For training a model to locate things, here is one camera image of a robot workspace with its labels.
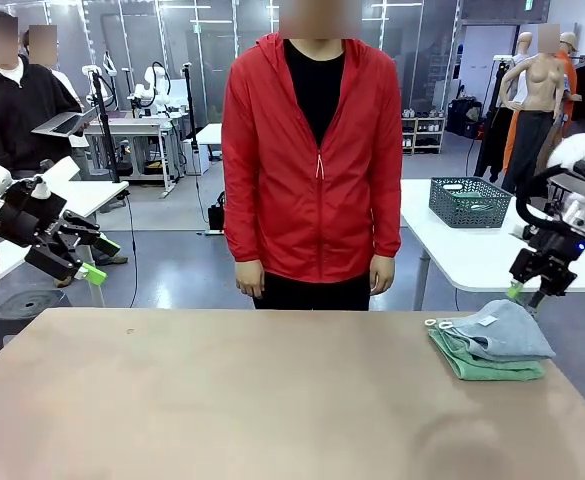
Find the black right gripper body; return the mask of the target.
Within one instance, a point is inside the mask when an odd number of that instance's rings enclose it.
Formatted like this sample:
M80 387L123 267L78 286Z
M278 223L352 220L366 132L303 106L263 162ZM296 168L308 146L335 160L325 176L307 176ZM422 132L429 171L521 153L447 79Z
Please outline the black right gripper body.
M574 232L560 233L526 225L523 238L533 251L524 269L529 274L548 273L550 269L568 271L583 253L583 237Z

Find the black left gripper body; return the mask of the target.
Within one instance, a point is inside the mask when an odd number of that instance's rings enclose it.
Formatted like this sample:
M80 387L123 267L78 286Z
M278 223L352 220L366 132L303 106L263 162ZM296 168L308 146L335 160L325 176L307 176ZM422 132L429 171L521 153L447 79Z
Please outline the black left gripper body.
M0 201L0 238L18 246L32 245L58 221L66 204L43 178L14 182Z

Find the person's left hand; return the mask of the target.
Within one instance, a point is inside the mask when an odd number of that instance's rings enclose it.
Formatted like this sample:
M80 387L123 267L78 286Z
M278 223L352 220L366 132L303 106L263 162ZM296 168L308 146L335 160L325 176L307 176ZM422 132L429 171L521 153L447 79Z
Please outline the person's left hand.
M395 259L374 255L370 263L370 295L376 296L386 292L395 278Z

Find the person's right hand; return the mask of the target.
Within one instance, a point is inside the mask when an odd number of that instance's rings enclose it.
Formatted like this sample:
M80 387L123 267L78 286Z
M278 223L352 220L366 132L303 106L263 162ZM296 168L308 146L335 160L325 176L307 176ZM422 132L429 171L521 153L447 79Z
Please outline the person's right hand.
M264 270L259 260L235 263L237 288L246 296L260 299L264 291Z

